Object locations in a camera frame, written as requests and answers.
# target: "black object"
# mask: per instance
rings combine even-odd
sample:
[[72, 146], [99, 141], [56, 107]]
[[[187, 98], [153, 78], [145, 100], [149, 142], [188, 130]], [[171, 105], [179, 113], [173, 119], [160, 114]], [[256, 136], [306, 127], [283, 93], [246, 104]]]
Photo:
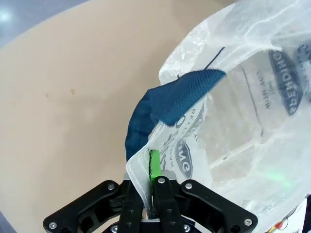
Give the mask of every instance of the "black object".
[[48, 233], [91, 233], [120, 215], [104, 233], [199, 233], [189, 217], [212, 233], [251, 233], [257, 217], [194, 180], [160, 176], [153, 184], [155, 219], [142, 220], [143, 203], [130, 180], [104, 181], [43, 221]]

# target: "gray floor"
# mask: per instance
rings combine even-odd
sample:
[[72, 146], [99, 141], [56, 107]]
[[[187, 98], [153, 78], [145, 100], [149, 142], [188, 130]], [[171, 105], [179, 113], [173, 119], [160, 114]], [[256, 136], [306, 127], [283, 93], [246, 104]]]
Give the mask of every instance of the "gray floor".
[[[85, 1], [0, 0], [0, 48], [36, 24]], [[0, 233], [16, 233], [1, 212]]]

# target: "clear plastic bag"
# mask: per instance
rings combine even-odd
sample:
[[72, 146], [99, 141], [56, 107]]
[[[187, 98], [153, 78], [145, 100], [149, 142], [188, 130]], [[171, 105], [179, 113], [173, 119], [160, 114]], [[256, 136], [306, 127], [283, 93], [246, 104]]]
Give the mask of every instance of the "clear plastic bag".
[[151, 203], [148, 148], [177, 180], [195, 179], [256, 214], [265, 232], [311, 191], [311, 1], [237, 2], [195, 27], [169, 56], [161, 84], [191, 70], [227, 76], [175, 127], [161, 123], [127, 164]]

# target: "white plastic bag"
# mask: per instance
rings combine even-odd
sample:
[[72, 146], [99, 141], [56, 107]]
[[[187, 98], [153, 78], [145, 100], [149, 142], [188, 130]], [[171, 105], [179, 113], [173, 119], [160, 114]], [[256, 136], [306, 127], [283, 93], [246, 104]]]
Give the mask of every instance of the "white plastic bag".
[[175, 127], [159, 123], [128, 164], [151, 205], [148, 149], [162, 168], [192, 178], [254, 213], [265, 232], [311, 191], [310, 0], [237, 2], [204, 20], [159, 73], [166, 84], [191, 70], [227, 76]]

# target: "bolt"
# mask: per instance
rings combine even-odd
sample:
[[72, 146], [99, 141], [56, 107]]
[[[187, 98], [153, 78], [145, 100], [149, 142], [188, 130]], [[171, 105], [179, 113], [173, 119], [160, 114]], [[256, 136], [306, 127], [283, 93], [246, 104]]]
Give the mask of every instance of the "bolt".
[[113, 190], [115, 188], [115, 185], [113, 183], [111, 183], [110, 185], [108, 185], [108, 189], [109, 190]]
[[117, 233], [118, 232], [118, 226], [117, 225], [113, 225], [111, 228], [110, 228], [111, 232], [112, 233]]
[[188, 233], [190, 231], [190, 226], [187, 224], [184, 224], [184, 229], [185, 229], [185, 232]]
[[191, 184], [191, 183], [187, 183], [187, 184], [185, 185], [185, 187], [186, 187], [186, 189], [192, 189], [192, 184]]
[[56, 227], [57, 227], [56, 222], [50, 222], [50, 223], [49, 223], [49, 228], [50, 228], [50, 229], [53, 230], [53, 229], [55, 229]]
[[244, 224], [245, 224], [246, 226], [250, 226], [250, 225], [253, 224], [253, 221], [250, 220], [249, 218], [247, 218], [247, 219], [245, 219]]
[[164, 183], [164, 182], [165, 182], [165, 179], [161, 177], [161, 178], [158, 179], [157, 181], [158, 181], [159, 183]]

